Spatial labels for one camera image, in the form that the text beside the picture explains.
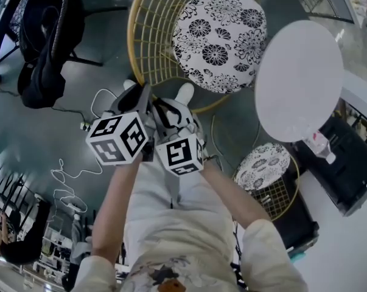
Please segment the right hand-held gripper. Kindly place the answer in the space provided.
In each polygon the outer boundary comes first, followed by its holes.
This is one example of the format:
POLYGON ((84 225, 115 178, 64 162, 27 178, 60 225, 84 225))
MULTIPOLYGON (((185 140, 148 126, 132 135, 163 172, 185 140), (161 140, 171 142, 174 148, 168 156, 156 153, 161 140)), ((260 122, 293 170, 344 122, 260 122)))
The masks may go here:
POLYGON ((183 84, 176 101, 157 98, 152 102, 159 141, 155 145, 164 168, 175 176, 203 170, 204 140, 198 137, 199 126, 189 104, 194 95, 191 83, 183 84))

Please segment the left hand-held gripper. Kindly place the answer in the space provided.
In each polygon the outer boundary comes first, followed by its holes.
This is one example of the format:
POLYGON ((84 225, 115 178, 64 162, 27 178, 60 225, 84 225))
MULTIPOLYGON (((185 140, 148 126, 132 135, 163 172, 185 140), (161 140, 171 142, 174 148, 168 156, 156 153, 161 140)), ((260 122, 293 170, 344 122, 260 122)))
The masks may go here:
POLYGON ((142 154, 153 161, 155 121, 152 115, 152 90, 147 83, 124 81, 124 92, 110 109, 92 125, 86 143, 101 165, 123 165, 142 154))

